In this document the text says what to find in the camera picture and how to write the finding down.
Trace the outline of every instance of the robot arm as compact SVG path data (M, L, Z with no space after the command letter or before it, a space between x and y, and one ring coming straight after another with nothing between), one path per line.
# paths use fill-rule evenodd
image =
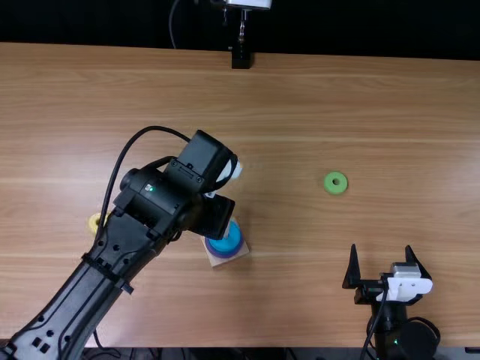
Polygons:
M156 169L166 162L165 171ZM227 167L229 175L220 177ZM0 349L0 359L78 359L122 291L131 294L135 275L182 231L221 239L235 202L204 194L238 168L227 147L199 130L178 157L130 170L90 251L50 303Z

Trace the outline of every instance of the cable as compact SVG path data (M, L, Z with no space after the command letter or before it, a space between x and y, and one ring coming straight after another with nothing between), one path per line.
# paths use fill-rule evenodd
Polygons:
M93 331L93 338L95 339L95 343L98 346L98 349L103 350L104 353L107 353L108 355L113 356L114 358L120 359L122 357L122 354L117 350L117 349L107 349L106 347L103 347L102 344L100 343L100 340L98 339L98 333L97 329ZM110 352L107 352L107 350L112 350L116 353L116 355L113 355Z
M385 303L387 302L387 293L388 293L388 285L387 285L386 281L384 280L383 281L382 301L380 302L380 307L378 309L378 312L376 313L375 319L373 320L372 327L370 328L370 331L368 332L367 338L365 339L365 342L363 343L363 347L361 348L359 360L363 360L365 358L365 354L368 351L368 343L370 343L371 338L374 335L375 328L377 327L377 324L380 320L380 315L382 315L383 307L385 306Z
M168 31L170 33L170 41L172 41L173 49L176 49L177 46L175 44L175 39L173 38L173 29L172 29L172 22L173 22L173 14L175 13L175 9L179 4L180 0L174 0L172 4L172 8L170 9L170 14L168 16Z
M113 185L115 184L115 180L117 179L117 175L119 174L122 161L125 158L125 155L127 154L128 150L135 143L135 141L137 141L143 134L148 133L149 131L163 131L165 133L175 135L176 137L179 137L180 139L186 141L187 143L190 142L190 138L185 136L183 133L180 133L177 130L173 130L169 127L158 126L158 125L144 127L142 130L138 131L135 135L133 135L127 141L123 149L120 151L120 155L118 156L117 161L115 162L115 166L113 167L112 174L110 175L108 185L106 186L105 197L103 198L102 209L100 211L100 219L98 221L97 233L95 234L95 240L94 240L95 242L97 242L100 239L100 237L102 236L102 232L104 231L105 217L107 216L107 209L108 209L108 205L110 204L110 197L112 196ZM97 329L93 331L93 337L95 339L95 343L97 343L97 346L100 349L105 350L105 348L100 344L100 341L98 340ZM113 349L113 350L115 350L118 354L118 357L117 356L115 357L117 359L120 359L120 357L122 356L120 352L117 349Z
M240 352L243 355L244 360L250 360L250 358L247 356L247 354L244 351L242 351L242 349L240 349Z
M370 319L368 319L368 323L367 323L367 329L366 329L366 334L368 335L368 332L370 331L370 326L372 325L372 316L370 316ZM372 340L370 339L370 341L368 342L368 344L371 346L372 349L374 349L375 351L377 351L377 348L372 344Z
M370 351L367 350L366 354L368 355L368 357L371 359L371 360L377 360L374 358L374 356L372 354L370 354Z
M287 347L286 348L286 351L290 354L290 356L292 356L292 359L293 360L297 360L297 357L295 355L295 353L293 352L292 348L291 347Z
M154 167L155 169L158 169L163 165L167 165L172 159L173 159L173 156L162 157L161 159L152 161L151 163L147 163L145 167Z
M155 353L153 352L153 350L152 350L151 347L148 348L148 351L151 353L151 358L152 358L152 359L157 358L157 356L155 355Z
M103 352L99 352L98 354L92 355L91 358L88 358L88 360L93 360L93 359L99 358L99 357L104 356L104 355L110 355L115 359L120 359L120 358L117 358L115 355L113 355L111 352L104 352L103 351Z

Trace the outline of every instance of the white device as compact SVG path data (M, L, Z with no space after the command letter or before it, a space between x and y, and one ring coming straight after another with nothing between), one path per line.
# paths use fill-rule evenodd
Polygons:
M386 301L409 302L417 295L424 295L432 290L434 283L430 279L422 278L422 273L417 264L404 265L394 263L391 267L393 277L389 277ZM376 300L382 300L383 292Z
M237 179L242 173L242 170L243 170L242 164L240 163L240 161L237 161L237 164L235 165L235 169L233 170L231 179ZM226 163L222 172L218 176L216 182L221 182L222 180L226 179L231 172L232 172L232 161L228 160L228 163ZM209 193L206 193L205 196L212 198L215 196L216 193L217 191L211 191Z
M226 4L239 8L269 10L272 7L272 0L226 0Z

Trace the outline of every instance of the wooden table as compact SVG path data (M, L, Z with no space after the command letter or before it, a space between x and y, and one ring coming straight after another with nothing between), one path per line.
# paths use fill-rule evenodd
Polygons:
M251 255L212 270L193 234L134 280L108 346L359 347L370 308L341 283L350 245L377 278L412 245L433 292L409 309L443 346L480 344L480 63L0 45L0 338L51 298L92 243L113 163L146 125L209 132L244 164L223 192ZM121 175L178 139L150 133ZM349 178L342 196L323 177Z

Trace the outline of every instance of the wooden block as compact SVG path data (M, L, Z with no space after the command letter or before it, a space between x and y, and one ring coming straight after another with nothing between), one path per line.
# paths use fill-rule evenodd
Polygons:
M243 257L244 255L247 255L250 253L250 250L248 250L248 245L245 241L243 241L242 246L240 247L240 250L238 251L237 254L235 254L232 257L228 257L226 259L223 259L221 257L216 257L214 254L210 253L209 249L207 249L206 244L205 244L205 238L202 238L202 244L203 247L205 248L205 252L207 253L208 261L210 261L210 265L212 268L215 266L219 266L224 263L228 263L229 261L238 259L239 257Z

